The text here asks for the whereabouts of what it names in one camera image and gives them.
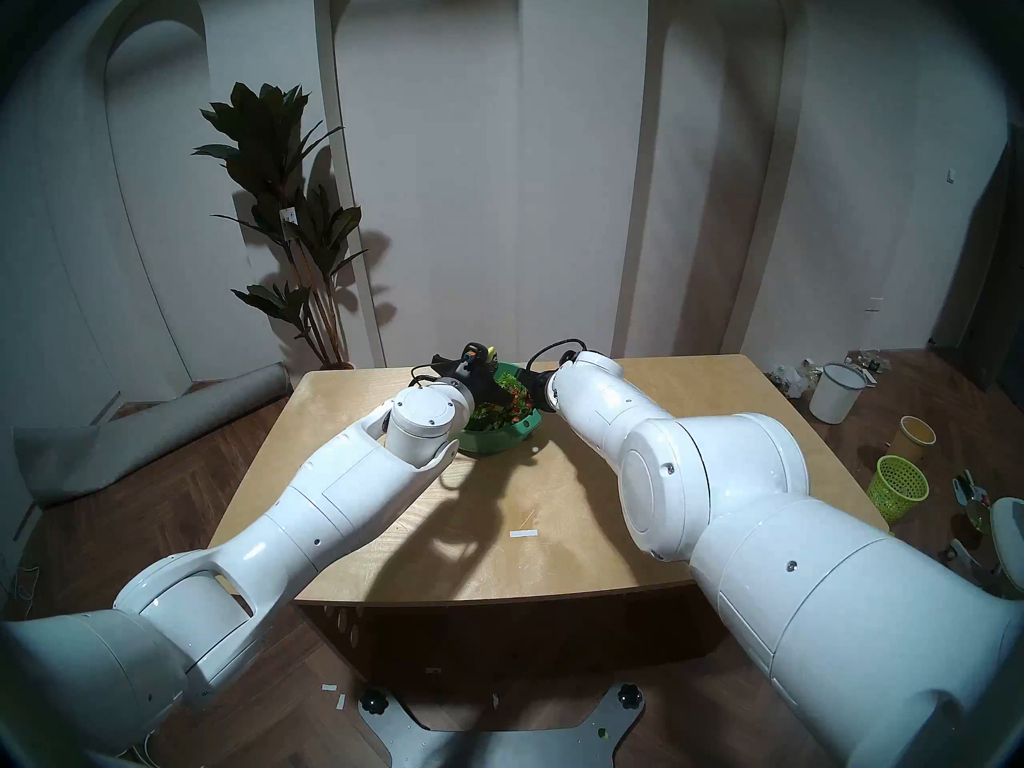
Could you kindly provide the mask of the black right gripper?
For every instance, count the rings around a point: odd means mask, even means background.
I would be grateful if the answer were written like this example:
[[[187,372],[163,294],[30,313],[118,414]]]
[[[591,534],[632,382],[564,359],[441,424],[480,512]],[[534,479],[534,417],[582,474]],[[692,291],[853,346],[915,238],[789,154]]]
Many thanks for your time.
[[[557,394],[553,392],[552,382],[557,369],[536,371],[529,368],[518,368],[516,380],[525,389],[534,408],[541,412],[555,414],[558,412]]]

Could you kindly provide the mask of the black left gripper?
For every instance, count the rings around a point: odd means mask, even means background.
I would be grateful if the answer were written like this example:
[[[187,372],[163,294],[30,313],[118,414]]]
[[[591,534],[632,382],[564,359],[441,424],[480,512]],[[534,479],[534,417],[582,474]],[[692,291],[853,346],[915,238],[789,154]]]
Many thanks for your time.
[[[493,347],[469,342],[462,355],[447,366],[447,376],[461,382],[474,402],[515,402],[519,396],[516,364],[498,364]],[[513,384],[509,389],[501,384]]]

